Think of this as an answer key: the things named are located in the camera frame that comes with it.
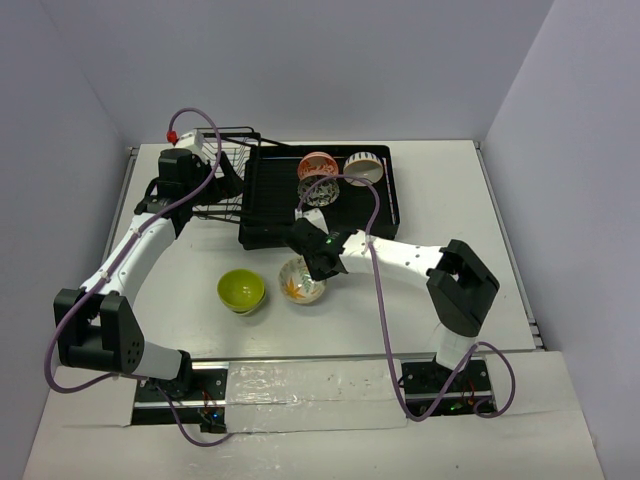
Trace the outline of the black leaf pattern bowl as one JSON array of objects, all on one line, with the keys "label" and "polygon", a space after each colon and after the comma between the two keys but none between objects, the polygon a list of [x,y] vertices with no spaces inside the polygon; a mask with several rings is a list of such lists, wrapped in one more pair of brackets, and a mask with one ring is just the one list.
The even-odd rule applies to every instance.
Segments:
[{"label": "black leaf pattern bowl", "polygon": [[329,178],[314,186],[322,178],[322,175],[313,175],[299,182],[297,193],[303,204],[311,207],[325,207],[338,199],[340,188],[336,179]]}]

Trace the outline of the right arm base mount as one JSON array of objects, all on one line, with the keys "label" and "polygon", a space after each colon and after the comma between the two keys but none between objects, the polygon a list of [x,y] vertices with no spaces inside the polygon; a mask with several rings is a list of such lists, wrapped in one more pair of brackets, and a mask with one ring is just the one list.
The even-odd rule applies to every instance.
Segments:
[{"label": "right arm base mount", "polygon": [[[409,411],[415,416],[424,415],[449,376],[450,371],[434,360],[402,361],[398,384]],[[486,362],[472,358],[447,388],[432,417],[493,414],[496,411]]]}]

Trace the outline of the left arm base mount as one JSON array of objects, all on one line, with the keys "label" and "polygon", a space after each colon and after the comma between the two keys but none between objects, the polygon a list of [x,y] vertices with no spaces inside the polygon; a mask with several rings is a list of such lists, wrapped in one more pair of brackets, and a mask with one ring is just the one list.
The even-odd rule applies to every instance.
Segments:
[{"label": "left arm base mount", "polygon": [[[186,390],[163,386],[184,427],[197,426],[201,433],[226,434],[228,363],[196,362]],[[175,424],[168,402],[151,382],[136,386],[131,414],[134,426]]]}]

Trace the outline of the leaf pattern white bowl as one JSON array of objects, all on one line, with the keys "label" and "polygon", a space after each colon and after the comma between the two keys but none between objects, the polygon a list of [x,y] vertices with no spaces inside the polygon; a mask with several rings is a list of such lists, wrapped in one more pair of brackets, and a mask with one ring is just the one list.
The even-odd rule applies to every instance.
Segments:
[{"label": "leaf pattern white bowl", "polygon": [[283,264],[278,274],[278,284],[284,297],[298,305],[308,305],[324,294],[327,281],[314,280],[302,256]]}]

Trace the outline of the orange floral bowl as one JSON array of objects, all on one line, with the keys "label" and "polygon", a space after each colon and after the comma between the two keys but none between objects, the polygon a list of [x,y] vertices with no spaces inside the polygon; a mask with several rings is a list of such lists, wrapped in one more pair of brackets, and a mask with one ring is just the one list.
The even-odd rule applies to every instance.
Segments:
[{"label": "orange floral bowl", "polygon": [[311,152],[298,164],[297,175],[300,181],[317,175],[337,175],[340,173],[336,160],[325,152]]}]

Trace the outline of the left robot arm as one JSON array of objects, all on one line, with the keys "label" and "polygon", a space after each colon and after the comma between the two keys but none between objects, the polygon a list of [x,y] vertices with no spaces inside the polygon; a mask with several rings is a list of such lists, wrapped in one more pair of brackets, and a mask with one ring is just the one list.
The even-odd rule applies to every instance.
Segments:
[{"label": "left robot arm", "polygon": [[195,373],[188,352],[145,339],[133,303],[157,260],[180,236],[198,206],[236,197],[243,181],[227,155],[213,163],[185,148],[161,152],[158,175],[136,205],[125,236],[103,265],[77,289],[63,289],[53,308],[56,330],[44,360],[49,387],[62,394],[77,387],[59,385],[52,361],[99,372],[99,378],[147,380],[172,398],[188,396]]}]

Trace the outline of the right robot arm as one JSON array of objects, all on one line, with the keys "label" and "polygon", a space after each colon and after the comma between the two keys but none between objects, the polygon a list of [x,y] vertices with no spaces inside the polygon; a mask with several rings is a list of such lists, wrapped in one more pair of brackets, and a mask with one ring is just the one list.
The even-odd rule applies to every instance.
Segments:
[{"label": "right robot arm", "polygon": [[444,327],[435,382],[455,391],[468,380],[464,356],[479,336],[500,283],[467,243],[453,239],[445,246],[420,246],[363,230],[326,233],[307,219],[296,220],[284,241],[304,258],[315,280],[367,273],[425,289]]}]

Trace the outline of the white bowl pink rim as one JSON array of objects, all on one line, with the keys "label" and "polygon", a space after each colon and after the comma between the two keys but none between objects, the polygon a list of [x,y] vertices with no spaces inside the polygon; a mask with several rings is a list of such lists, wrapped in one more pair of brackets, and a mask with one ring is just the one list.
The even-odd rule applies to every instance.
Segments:
[{"label": "white bowl pink rim", "polygon": [[375,184],[384,175],[384,165],[374,153],[356,152],[346,159],[343,166],[343,174],[349,176],[347,182],[354,186],[363,186],[363,183],[356,181],[356,178],[364,178]]}]

